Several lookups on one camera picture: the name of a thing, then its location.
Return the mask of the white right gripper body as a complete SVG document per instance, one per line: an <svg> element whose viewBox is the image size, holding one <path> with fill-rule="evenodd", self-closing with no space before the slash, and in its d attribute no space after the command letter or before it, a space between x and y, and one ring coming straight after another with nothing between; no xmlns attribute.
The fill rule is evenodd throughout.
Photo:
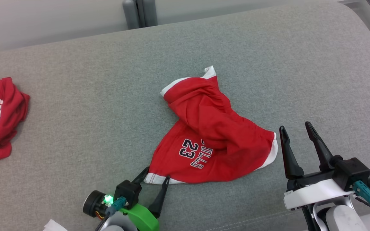
<svg viewBox="0 0 370 231"><path fill-rule="evenodd" d="M353 191L342 190L332 179L333 171L306 174L300 178L289 179L284 193L284 205L288 210L302 206L326 203L344 203L354 209L350 200Z"/></svg>

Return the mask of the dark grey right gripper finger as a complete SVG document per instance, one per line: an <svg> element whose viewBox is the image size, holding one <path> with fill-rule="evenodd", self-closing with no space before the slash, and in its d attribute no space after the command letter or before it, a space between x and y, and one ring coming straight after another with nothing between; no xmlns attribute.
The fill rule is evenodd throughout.
<svg viewBox="0 0 370 231"><path fill-rule="evenodd" d="M328 149L323 139L320 137L320 135L317 133L316 129L310 122L305 122L305 127L309 139L313 142L315 146L318 159L320 161L320 171L333 170L334 166L332 166L330 163L331 158L333 158L331 151Z"/></svg>
<svg viewBox="0 0 370 231"><path fill-rule="evenodd" d="M298 165L298 162L290 147L290 138L284 126L280 126L279 136L286 178L288 180L294 180L303 177L304 170Z"/></svg>

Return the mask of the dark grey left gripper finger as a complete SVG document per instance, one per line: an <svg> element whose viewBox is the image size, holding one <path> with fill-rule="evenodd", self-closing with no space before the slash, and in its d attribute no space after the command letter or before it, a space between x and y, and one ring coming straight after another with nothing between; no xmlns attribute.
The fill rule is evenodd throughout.
<svg viewBox="0 0 370 231"><path fill-rule="evenodd" d="M141 184L145 178L147 177L147 174L149 173L149 167L146 167L140 174L138 174L137 177L132 181L134 184Z"/></svg>
<svg viewBox="0 0 370 231"><path fill-rule="evenodd" d="M158 195L156 196L153 203L149 206L149 211L151 214L156 218L159 219L161 215L161 211L163 209L163 203L165 200L166 192L169 186L170 175L168 175L162 183L161 190L159 191Z"/></svg>

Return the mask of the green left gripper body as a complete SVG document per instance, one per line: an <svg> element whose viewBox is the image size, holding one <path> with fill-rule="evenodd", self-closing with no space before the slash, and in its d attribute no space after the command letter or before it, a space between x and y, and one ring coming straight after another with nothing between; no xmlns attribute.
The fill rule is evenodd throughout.
<svg viewBox="0 0 370 231"><path fill-rule="evenodd" d="M117 199L97 190L92 191L84 201L83 212L88 216L104 219L106 209ZM151 212L137 204L128 210L124 207L105 222L101 231L159 231L160 224Z"/></svg>

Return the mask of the red Bulls 23 shorts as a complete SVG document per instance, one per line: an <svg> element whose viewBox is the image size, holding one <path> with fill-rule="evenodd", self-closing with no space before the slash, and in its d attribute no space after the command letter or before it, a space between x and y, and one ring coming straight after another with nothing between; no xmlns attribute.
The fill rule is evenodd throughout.
<svg viewBox="0 0 370 231"><path fill-rule="evenodd" d="M161 96L179 120L154 151L145 183L232 181L276 159L276 133L232 109L213 66L171 82Z"/></svg>

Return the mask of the grey fabric sofa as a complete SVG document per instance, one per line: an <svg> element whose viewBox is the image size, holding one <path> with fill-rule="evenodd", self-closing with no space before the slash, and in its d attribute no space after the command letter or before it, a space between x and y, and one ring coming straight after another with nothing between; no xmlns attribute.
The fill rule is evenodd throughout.
<svg viewBox="0 0 370 231"><path fill-rule="evenodd" d="M30 99L0 160L0 231L94 231L93 191L114 193L178 120L160 91L213 66L233 109L285 126L305 173L319 161L304 123L334 155L370 168L370 31L337 2L298 3L0 53L0 78Z"/></svg>

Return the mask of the grey rounded post foot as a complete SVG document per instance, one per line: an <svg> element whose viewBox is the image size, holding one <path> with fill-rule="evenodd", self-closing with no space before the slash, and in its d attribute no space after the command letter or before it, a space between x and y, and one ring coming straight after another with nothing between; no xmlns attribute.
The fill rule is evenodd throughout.
<svg viewBox="0 0 370 231"><path fill-rule="evenodd" d="M129 30L140 28L137 0L123 0L122 8L124 10L125 20Z"/></svg>
<svg viewBox="0 0 370 231"><path fill-rule="evenodd" d="M145 27L158 25L155 0L142 0Z"/></svg>

